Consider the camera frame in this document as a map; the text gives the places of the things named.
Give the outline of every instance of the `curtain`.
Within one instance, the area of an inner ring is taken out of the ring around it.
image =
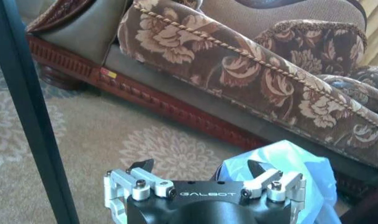
[[[368,47],[361,65],[378,65],[378,0],[359,0],[367,14]]]

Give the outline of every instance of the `brown floral fabric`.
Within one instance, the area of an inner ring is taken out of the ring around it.
[[[378,89],[378,66],[359,67],[351,72],[348,77],[359,80]]]
[[[134,0],[118,40],[134,59],[378,167],[378,115],[205,15],[169,0]]]
[[[77,17],[94,0],[54,0],[46,11],[29,23],[25,32],[40,32],[60,27]]]
[[[253,41],[313,75],[348,74],[365,47],[355,25],[312,20],[279,22]]]
[[[348,77],[317,75],[317,78],[339,89],[370,110],[378,112],[378,89]]]

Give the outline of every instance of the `screw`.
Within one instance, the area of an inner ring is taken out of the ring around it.
[[[137,188],[144,188],[144,186],[145,186],[145,180],[137,180],[136,181],[136,187]]]
[[[169,187],[166,190],[166,194],[165,194],[168,199],[173,199],[176,196],[176,189],[173,187]]]
[[[281,183],[280,183],[280,181],[272,181],[272,182],[271,182],[271,189],[272,189],[272,190],[280,190],[280,189],[281,189]]]
[[[251,197],[251,191],[248,189],[240,190],[240,195],[243,198],[249,198]]]

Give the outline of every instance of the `logo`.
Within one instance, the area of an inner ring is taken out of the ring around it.
[[[217,193],[217,192],[211,192],[211,193],[201,193],[201,192],[180,192],[180,196],[233,196],[236,193]]]

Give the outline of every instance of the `silver metal bracket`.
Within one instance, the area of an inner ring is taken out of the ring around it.
[[[276,169],[268,169],[263,174],[260,174],[253,180],[244,181],[241,196],[244,198],[260,198],[261,191],[265,189],[267,185],[272,181],[280,179],[281,171]]]
[[[279,181],[267,186],[267,198],[273,202],[291,200],[291,223],[296,223],[297,213],[304,209],[305,178],[297,172],[288,172]]]
[[[104,181],[104,206],[110,210],[116,224],[126,223],[125,201],[132,195],[134,201],[149,198],[150,189],[158,197],[173,198],[176,190],[173,182],[164,180],[141,168],[133,168],[129,174],[114,169],[106,172]]]

